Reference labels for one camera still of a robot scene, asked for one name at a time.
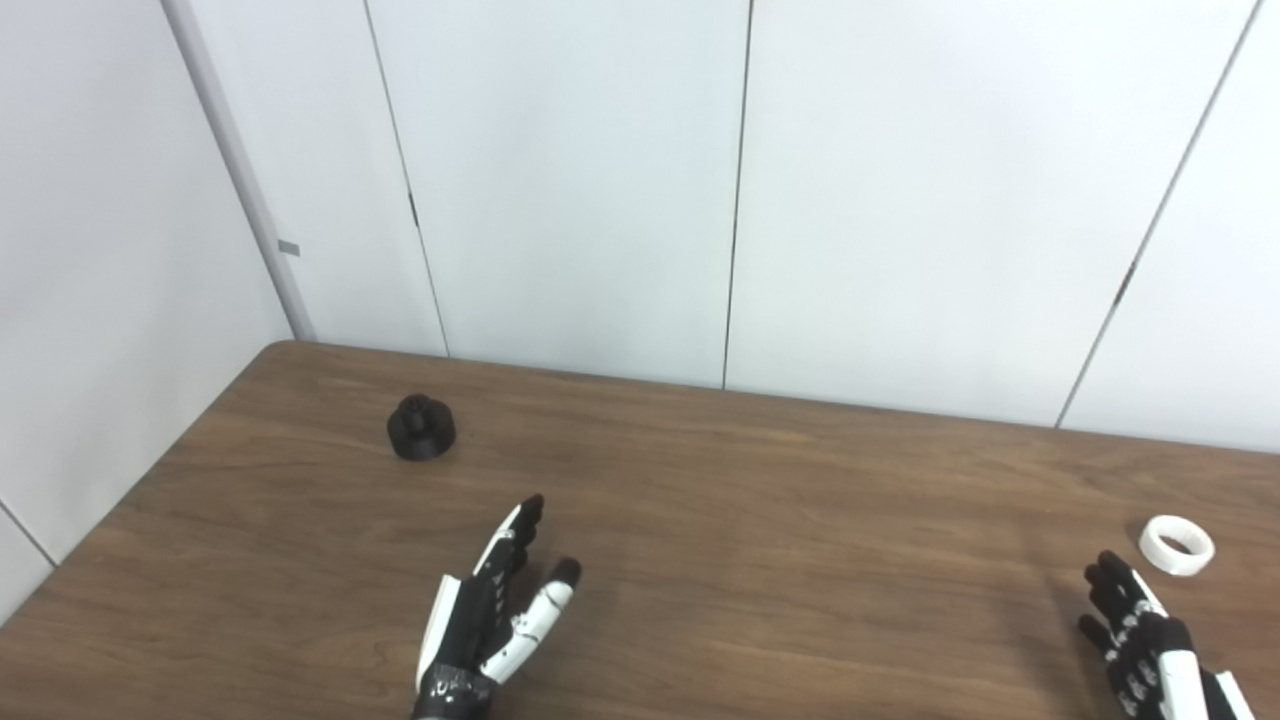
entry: wood grain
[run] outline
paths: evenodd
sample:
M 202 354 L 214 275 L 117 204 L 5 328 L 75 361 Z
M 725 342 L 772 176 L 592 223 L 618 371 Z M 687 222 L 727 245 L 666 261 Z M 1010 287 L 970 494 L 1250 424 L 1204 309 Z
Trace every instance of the wood grain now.
M 460 438 L 397 460 L 413 391 Z M 585 574 L 498 719 L 1116 719 L 1110 547 L 1280 712 L 1280 457 L 385 352 L 268 348 L 0 629 L 0 717 L 404 717 L 439 575 L 548 498 Z M 1157 512 L 1219 542 L 1142 561 Z

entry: white plastic ring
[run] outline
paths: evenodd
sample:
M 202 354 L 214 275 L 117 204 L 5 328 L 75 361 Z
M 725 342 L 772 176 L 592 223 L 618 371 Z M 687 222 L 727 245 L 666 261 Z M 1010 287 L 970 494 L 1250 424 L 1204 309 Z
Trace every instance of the white plastic ring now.
M 1185 550 L 1169 544 L 1169 541 Z M 1203 528 L 1176 515 L 1156 515 L 1148 520 L 1138 539 L 1138 548 L 1156 568 L 1184 578 L 1203 570 L 1216 550 L 1213 538 Z

